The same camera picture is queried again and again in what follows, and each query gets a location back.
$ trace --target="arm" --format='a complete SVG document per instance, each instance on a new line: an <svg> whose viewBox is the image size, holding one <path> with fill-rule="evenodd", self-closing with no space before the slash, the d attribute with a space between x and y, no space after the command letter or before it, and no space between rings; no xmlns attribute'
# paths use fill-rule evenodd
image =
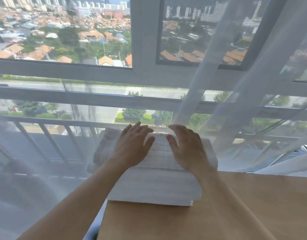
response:
<svg viewBox="0 0 307 240"><path fill-rule="evenodd" d="M271 232L220 178L218 171L208 162L197 133L180 125L170 125L177 138L167 140L175 160L198 180L220 223L226 239L275 240Z"/></svg>
<svg viewBox="0 0 307 240"><path fill-rule="evenodd" d="M140 122L127 126L111 158L18 240L81 240L121 175L147 155L154 142L150 137L144 144L150 132Z"/></svg>

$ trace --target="hand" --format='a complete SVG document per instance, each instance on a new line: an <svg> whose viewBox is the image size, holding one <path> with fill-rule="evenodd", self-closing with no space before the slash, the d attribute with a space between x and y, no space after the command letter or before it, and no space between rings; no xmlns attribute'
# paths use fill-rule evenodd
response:
<svg viewBox="0 0 307 240"><path fill-rule="evenodd" d="M178 138L177 144L172 135L167 135L174 158L180 166L194 175L202 168L205 169L205 166L212 167L198 133L194 133L183 125L170 125L169 128L175 132Z"/></svg>
<svg viewBox="0 0 307 240"><path fill-rule="evenodd" d="M121 133L110 161L118 162L125 170L139 164L155 141L155 137L149 137L144 143L148 133L153 131L148 125L140 126L140 122L128 125Z"/></svg>

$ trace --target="forearm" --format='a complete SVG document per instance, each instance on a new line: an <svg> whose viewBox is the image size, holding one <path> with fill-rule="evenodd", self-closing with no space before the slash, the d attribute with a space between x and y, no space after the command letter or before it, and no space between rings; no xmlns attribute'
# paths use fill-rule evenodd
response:
<svg viewBox="0 0 307 240"><path fill-rule="evenodd" d="M18 240L81 240L124 171L109 160Z"/></svg>
<svg viewBox="0 0 307 240"><path fill-rule="evenodd" d="M271 232L222 181L217 170L202 167L196 177L227 239L275 240Z"/></svg>

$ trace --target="person's left hand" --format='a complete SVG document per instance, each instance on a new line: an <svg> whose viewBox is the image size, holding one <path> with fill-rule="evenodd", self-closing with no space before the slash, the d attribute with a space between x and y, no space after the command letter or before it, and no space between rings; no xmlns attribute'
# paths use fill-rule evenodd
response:
<svg viewBox="0 0 307 240"><path fill-rule="evenodd" d="M121 133L109 161L117 162L126 170L139 164L147 156L155 141L155 137L149 137L145 142L148 133L153 131L148 125L141 126L140 122L134 126L128 125Z"/></svg>

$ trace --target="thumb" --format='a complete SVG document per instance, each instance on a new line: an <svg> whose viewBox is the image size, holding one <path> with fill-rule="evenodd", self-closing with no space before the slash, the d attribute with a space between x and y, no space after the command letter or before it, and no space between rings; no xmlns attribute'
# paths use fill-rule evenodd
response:
<svg viewBox="0 0 307 240"><path fill-rule="evenodd" d="M179 150L179 147L178 147L178 144L177 144L177 141L175 140L175 138L172 135L170 135L170 134L168 134L166 136L166 138L167 138L167 140L169 142L169 145L171 147L172 152L174 154L177 153L178 150Z"/></svg>
<svg viewBox="0 0 307 240"><path fill-rule="evenodd" d="M145 142L144 148L146 150L146 153L149 152L151 146L153 145L154 141L155 141L155 137L151 136L147 139L147 141Z"/></svg>

